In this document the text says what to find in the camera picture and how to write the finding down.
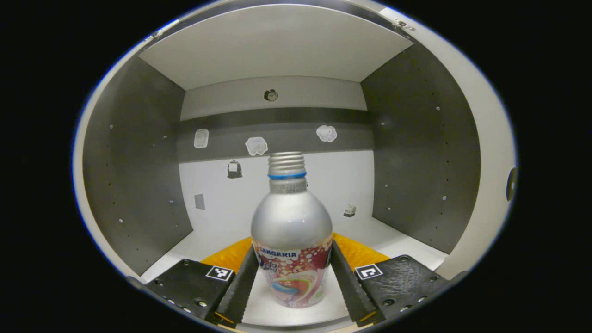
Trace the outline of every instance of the yellow foam pad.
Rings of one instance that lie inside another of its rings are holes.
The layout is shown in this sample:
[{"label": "yellow foam pad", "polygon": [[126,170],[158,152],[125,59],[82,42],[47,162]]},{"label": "yellow foam pad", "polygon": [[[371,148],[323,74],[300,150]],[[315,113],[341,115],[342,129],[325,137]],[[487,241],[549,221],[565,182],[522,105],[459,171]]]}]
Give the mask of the yellow foam pad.
[{"label": "yellow foam pad", "polygon": [[[352,271],[356,267],[375,264],[390,259],[386,255],[375,251],[364,244],[358,243],[353,239],[339,235],[338,233],[333,233],[333,239],[341,249],[341,252],[348,261]],[[238,241],[233,245],[210,255],[201,262],[212,266],[229,268],[236,273],[239,271],[244,256],[247,254],[250,247],[251,237],[247,237],[242,241]]]}]

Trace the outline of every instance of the silver bottle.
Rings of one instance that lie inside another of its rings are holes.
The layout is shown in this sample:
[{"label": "silver bottle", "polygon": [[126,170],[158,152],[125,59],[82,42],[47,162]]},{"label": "silver bottle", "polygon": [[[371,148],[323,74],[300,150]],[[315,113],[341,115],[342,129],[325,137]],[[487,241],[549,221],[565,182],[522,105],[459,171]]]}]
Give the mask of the silver bottle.
[{"label": "silver bottle", "polygon": [[323,298],[333,224],[325,206],[307,190],[301,152],[269,157],[269,188],[253,215],[251,237],[276,300],[305,308]]}]

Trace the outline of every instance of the white shelf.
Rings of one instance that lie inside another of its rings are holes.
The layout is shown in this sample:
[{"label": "white shelf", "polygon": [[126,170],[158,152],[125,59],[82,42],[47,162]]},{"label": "white shelf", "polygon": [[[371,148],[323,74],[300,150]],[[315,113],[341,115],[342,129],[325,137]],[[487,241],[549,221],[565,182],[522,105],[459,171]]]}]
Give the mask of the white shelf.
[{"label": "white shelf", "polygon": [[[339,219],[333,223],[333,229],[336,233],[354,239],[390,258],[403,254],[409,255],[431,270],[436,270],[448,256],[373,217],[358,216],[356,219]],[[198,257],[198,251],[196,251],[198,248],[200,243],[194,231],[154,263],[141,277],[146,282],[152,281],[182,259],[203,260],[204,258]],[[259,271],[253,283],[243,322],[263,326],[298,326],[347,318],[348,311],[335,273],[330,267],[326,278],[326,294],[321,302],[305,309],[291,309],[274,301],[267,288],[265,277]]]}]

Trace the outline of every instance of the black background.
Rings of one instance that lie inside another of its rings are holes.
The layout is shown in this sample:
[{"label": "black background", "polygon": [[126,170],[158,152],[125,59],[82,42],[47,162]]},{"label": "black background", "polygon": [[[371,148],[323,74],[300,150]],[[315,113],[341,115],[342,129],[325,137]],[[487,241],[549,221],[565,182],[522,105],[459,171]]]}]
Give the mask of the black background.
[{"label": "black background", "polygon": [[[59,1],[5,9],[5,55],[13,58],[5,69],[15,74],[5,94],[17,100],[5,110],[15,117],[5,119],[12,133],[5,137],[12,161],[6,183],[15,185],[8,190],[4,262],[4,287],[14,296],[6,299],[5,319],[68,331],[205,331],[132,289],[110,266],[78,213],[70,173],[78,117],[95,85],[127,50],[198,4]],[[559,301],[566,293],[560,273],[553,274],[568,270],[556,251],[567,219],[554,215],[563,208],[560,196],[541,192],[549,173],[537,159],[551,156],[549,166],[568,154],[555,140],[559,120],[579,122],[567,89],[559,88],[571,84],[547,63],[546,41],[562,38],[556,24],[569,22],[566,10],[551,15],[535,1],[390,5],[444,36],[489,78],[514,124],[521,171],[506,228],[481,264],[392,330],[541,330],[567,305]]]}]

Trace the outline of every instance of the white back wall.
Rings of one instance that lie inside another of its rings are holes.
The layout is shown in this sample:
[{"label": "white back wall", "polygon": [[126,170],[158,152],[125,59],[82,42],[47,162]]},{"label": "white back wall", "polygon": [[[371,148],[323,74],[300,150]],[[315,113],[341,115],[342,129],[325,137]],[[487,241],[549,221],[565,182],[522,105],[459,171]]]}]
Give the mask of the white back wall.
[{"label": "white back wall", "polygon": [[[274,89],[278,99],[263,98]],[[185,93],[181,121],[212,114],[276,107],[367,110],[360,83],[310,76],[272,76],[207,85]]]},{"label": "white back wall", "polygon": [[[373,151],[304,154],[308,189],[323,202],[337,233],[349,234],[351,223],[368,220],[374,203]],[[181,188],[193,237],[195,260],[250,236],[255,208],[269,193],[268,157],[237,159],[242,178],[227,178],[229,159],[179,164]],[[205,210],[195,208],[194,195],[204,194]],[[343,215],[356,206],[352,217]]]}]

